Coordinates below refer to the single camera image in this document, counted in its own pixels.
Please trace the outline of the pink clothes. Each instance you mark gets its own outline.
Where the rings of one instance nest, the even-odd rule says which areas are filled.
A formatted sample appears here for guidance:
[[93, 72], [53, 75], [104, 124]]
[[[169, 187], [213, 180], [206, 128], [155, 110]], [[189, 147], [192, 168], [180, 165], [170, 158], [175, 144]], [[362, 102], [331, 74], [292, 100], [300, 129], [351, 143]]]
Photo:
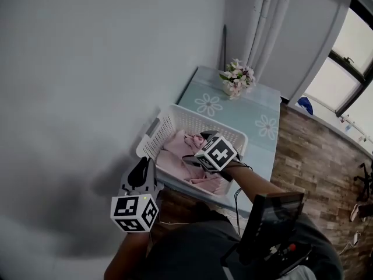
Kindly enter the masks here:
[[162, 147], [156, 164], [173, 177], [216, 196], [227, 194], [228, 181], [219, 174], [206, 172], [200, 166], [187, 164], [184, 156], [195, 155], [207, 144], [201, 134], [189, 135], [183, 129]]

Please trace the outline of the person's gray shirt torso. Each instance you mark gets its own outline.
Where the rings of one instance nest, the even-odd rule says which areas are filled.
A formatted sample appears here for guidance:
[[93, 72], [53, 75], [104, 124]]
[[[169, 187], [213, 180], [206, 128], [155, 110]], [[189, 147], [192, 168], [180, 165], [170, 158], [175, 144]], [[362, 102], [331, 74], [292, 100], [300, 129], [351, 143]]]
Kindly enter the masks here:
[[[295, 239], [312, 245], [311, 258], [277, 280], [343, 280], [343, 267], [331, 242], [301, 214]], [[227, 280], [220, 259], [240, 238], [223, 220], [185, 225], [162, 237], [151, 249], [139, 280]]]

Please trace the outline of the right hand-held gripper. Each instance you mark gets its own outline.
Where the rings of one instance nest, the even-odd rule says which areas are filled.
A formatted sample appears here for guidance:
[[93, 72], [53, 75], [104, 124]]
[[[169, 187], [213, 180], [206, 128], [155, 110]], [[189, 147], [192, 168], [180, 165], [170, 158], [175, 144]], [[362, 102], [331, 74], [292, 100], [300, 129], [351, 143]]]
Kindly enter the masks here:
[[223, 170], [232, 161], [240, 162], [240, 155], [232, 144], [216, 130], [200, 133], [205, 145], [195, 155], [186, 155], [182, 160], [191, 166], [202, 166], [210, 174], [219, 174], [231, 182], [233, 178]]

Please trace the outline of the black office chair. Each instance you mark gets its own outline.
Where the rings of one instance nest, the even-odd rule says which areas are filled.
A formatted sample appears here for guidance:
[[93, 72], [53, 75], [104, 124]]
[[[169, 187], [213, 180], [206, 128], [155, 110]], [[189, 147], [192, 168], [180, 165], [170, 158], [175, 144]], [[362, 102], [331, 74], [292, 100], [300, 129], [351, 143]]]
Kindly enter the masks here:
[[371, 172], [367, 172], [365, 163], [360, 164], [360, 167], [364, 171], [364, 177], [355, 176], [353, 181], [361, 180], [364, 183], [362, 192], [357, 197], [356, 201], [368, 201], [370, 196], [373, 194], [373, 160], [371, 162]]

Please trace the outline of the person's left forearm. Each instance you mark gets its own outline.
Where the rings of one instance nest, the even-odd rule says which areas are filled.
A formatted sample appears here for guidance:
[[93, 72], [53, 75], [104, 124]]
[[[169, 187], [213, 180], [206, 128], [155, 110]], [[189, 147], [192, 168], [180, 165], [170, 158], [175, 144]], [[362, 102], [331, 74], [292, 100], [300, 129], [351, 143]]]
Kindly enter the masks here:
[[104, 280], [129, 280], [145, 260], [150, 233], [128, 233], [109, 263]]

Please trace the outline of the person's right forearm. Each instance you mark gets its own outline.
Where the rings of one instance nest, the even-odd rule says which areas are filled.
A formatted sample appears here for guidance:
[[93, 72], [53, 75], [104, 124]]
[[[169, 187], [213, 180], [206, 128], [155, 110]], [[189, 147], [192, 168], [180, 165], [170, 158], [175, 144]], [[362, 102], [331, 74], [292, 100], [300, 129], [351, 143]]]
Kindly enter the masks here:
[[249, 204], [251, 205], [254, 203], [254, 199], [258, 194], [285, 193], [284, 190], [265, 180], [243, 163], [229, 163], [222, 172], [225, 172], [235, 180], [241, 191], [250, 200]]

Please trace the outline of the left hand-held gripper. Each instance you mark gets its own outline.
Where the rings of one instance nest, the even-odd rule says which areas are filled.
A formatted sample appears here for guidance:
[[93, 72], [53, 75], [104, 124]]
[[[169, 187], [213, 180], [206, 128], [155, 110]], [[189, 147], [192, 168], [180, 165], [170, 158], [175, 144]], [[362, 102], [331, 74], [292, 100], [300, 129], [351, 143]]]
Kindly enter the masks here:
[[[156, 165], [150, 157], [142, 157], [129, 165], [122, 176], [127, 186], [154, 187], [156, 185]], [[163, 184], [154, 191], [139, 192], [122, 185], [118, 195], [112, 197], [110, 218], [126, 233], [149, 233], [159, 215], [156, 200]]]

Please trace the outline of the white wall pipes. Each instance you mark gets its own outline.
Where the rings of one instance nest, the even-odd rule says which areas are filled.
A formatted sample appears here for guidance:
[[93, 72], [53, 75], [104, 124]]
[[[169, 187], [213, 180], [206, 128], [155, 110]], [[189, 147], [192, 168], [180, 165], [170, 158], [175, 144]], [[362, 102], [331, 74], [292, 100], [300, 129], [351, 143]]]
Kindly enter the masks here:
[[254, 0], [245, 46], [244, 63], [259, 80], [283, 24], [290, 0]]

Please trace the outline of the potted pink white flowers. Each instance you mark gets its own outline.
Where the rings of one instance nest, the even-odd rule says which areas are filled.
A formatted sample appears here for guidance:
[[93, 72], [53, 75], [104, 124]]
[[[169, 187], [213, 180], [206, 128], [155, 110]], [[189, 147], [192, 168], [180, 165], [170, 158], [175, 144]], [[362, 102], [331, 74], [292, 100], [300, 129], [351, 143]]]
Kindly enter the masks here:
[[219, 76], [223, 81], [223, 91], [230, 100], [238, 99], [256, 86], [254, 70], [248, 65], [242, 65], [239, 59], [233, 59], [227, 64], [226, 70]]

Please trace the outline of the white plastic laundry basket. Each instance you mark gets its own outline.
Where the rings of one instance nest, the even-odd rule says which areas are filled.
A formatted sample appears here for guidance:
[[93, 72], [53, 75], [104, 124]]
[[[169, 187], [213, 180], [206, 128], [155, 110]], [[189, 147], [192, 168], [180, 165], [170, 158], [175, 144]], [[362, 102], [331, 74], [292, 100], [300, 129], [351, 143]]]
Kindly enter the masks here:
[[[171, 104], [158, 114], [142, 137], [136, 148], [137, 156], [156, 160], [166, 141], [172, 138], [179, 130], [185, 130], [188, 134], [216, 130], [233, 145], [240, 158], [245, 155], [248, 138], [243, 132], [187, 108]], [[167, 170], [159, 166], [157, 167], [157, 172], [157, 179], [167, 187], [195, 198], [218, 204], [221, 207], [229, 207], [231, 205], [228, 199], [228, 192], [234, 184], [233, 181], [230, 183], [227, 181], [222, 182], [218, 192], [214, 194], [186, 180], [172, 176]]]

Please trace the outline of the black chest-mounted monitor rig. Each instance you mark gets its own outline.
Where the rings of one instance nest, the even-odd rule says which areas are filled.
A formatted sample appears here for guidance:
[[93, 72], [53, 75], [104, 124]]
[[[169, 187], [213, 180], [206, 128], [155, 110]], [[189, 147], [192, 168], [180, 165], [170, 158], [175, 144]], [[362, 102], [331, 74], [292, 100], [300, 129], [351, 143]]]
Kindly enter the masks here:
[[220, 263], [227, 280], [238, 280], [227, 260], [238, 261], [253, 278], [279, 279], [308, 258], [312, 246], [291, 241], [294, 225], [303, 209], [303, 193], [258, 194], [242, 238], [222, 256]]

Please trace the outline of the blue object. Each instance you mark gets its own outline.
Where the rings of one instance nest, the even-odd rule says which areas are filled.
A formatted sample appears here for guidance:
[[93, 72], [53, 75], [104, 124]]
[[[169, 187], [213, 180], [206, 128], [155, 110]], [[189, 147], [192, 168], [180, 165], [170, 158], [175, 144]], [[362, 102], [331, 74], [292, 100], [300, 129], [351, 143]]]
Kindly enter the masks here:
[[312, 107], [312, 104], [311, 104], [310, 100], [307, 97], [299, 98], [297, 103], [301, 108], [306, 110], [309, 115], [311, 115], [311, 116], [313, 115], [313, 113], [314, 113], [313, 107]]

